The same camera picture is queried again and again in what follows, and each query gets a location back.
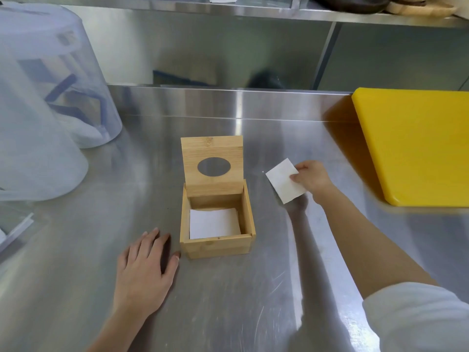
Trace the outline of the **person's left hand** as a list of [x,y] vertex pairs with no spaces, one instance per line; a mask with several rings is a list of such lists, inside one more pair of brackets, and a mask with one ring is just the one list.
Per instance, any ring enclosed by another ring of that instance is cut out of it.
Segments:
[[172,256],[172,238],[158,228],[144,232],[118,258],[113,312],[124,304],[154,311],[162,306],[171,288],[161,274]]

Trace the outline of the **person's right hand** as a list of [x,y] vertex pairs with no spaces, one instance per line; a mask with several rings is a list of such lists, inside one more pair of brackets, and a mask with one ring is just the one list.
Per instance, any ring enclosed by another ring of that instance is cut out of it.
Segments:
[[324,165],[318,160],[305,160],[295,165],[295,168],[301,174],[301,184],[310,192],[316,202],[336,189],[331,181]]

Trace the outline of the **white paper napkin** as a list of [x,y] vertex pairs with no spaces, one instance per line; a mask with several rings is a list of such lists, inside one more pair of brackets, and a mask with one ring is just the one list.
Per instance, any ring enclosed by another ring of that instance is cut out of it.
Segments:
[[283,204],[287,204],[307,192],[301,184],[291,180],[290,176],[295,174],[298,174],[298,170],[288,158],[266,172],[269,182]]

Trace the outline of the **person's right forearm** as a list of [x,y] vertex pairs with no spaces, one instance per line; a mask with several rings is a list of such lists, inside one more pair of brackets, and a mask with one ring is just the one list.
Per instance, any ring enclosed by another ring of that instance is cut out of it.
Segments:
[[363,299],[402,283],[438,283],[332,183],[310,189]]

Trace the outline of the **person's left forearm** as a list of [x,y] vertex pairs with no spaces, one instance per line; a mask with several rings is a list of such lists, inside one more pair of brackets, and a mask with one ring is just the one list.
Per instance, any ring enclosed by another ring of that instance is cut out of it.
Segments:
[[128,352],[145,321],[153,313],[132,304],[116,308],[86,352]]

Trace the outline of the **stack of white napkins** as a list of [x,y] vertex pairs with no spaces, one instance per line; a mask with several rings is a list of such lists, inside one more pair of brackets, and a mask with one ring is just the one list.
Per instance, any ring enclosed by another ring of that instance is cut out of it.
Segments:
[[241,235],[238,211],[235,208],[211,211],[190,210],[190,239]]

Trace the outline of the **wooden napkin box with lid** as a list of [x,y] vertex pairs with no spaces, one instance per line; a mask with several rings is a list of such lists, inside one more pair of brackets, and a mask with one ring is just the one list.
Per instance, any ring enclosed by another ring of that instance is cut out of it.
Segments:
[[[182,194],[180,245],[189,259],[250,253],[256,239],[247,182],[244,179],[243,136],[182,137],[185,183]],[[226,160],[229,169],[218,176],[203,174],[199,165],[210,158]],[[190,210],[235,208],[241,235],[190,239]]]

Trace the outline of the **yellow cutting board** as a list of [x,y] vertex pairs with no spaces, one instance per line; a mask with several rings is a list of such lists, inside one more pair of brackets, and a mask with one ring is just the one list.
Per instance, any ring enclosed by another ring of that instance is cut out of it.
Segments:
[[390,205],[469,208],[469,91],[358,88],[351,99]]

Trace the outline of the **stainless steel shelf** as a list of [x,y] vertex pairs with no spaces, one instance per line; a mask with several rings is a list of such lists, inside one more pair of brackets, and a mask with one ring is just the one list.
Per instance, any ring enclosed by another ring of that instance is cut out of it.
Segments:
[[82,18],[108,82],[154,70],[224,88],[469,90],[469,22],[326,11],[304,0],[40,0]]

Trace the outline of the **frosted plastic container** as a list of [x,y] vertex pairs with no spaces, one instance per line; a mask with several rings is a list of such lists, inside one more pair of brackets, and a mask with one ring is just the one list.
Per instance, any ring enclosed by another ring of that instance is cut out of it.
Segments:
[[60,197],[88,170],[88,160],[0,42],[0,202]]

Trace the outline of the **black pan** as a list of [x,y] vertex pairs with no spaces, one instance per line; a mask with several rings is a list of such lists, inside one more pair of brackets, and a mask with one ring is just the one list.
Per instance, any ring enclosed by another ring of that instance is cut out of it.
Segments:
[[384,11],[391,0],[311,0],[339,12],[375,14]]

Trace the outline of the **white sleeve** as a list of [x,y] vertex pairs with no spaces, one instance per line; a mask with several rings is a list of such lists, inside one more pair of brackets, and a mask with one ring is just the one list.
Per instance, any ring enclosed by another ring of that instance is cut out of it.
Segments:
[[469,352],[469,304],[449,290],[401,283],[362,306],[380,352]]

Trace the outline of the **clear plastic container with blue parts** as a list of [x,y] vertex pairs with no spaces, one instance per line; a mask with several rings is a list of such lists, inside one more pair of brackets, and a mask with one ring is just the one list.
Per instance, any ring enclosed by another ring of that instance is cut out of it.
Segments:
[[82,19],[59,5],[0,2],[0,42],[80,149],[117,137],[120,115]]

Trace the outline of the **round wooden board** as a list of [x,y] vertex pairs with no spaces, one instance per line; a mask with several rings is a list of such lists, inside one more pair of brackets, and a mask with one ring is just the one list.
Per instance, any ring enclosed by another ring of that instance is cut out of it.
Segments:
[[457,6],[441,0],[390,0],[384,12],[401,16],[446,18],[458,10]]

